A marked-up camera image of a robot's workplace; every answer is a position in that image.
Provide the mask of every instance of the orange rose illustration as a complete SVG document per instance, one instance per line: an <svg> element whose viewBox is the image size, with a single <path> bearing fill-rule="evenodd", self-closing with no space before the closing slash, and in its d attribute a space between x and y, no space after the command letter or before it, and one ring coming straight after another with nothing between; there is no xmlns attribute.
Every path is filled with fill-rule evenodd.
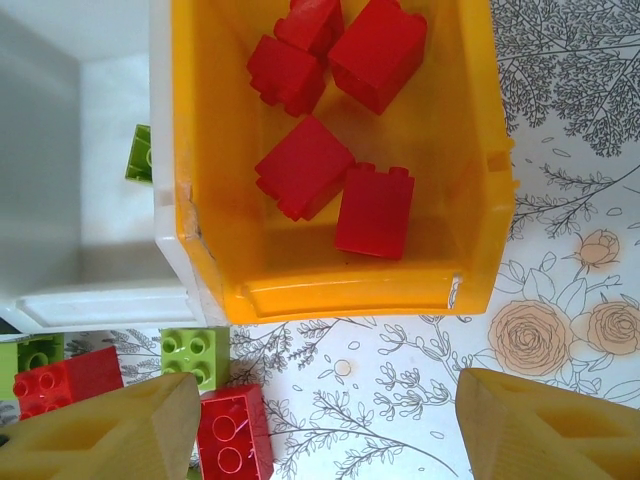
<svg viewBox="0 0 640 480"><path fill-rule="evenodd" d="M584 267L598 268L615 261L620 252L618 236L608 230L596 230L582 241L580 251L575 258L582 262Z"/></svg>
<svg viewBox="0 0 640 480"><path fill-rule="evenodd" d="M569 318L538 301L516 301L491 322L489 342L504 368L522 375L555 372L569 358Z"/></svg>
<svg viewBox="0 0 640 480"><path fill-rule="evenodd" d="M589 317L587 339L615 355L640 350L640 310L625 302L598 305Z"/></svg>

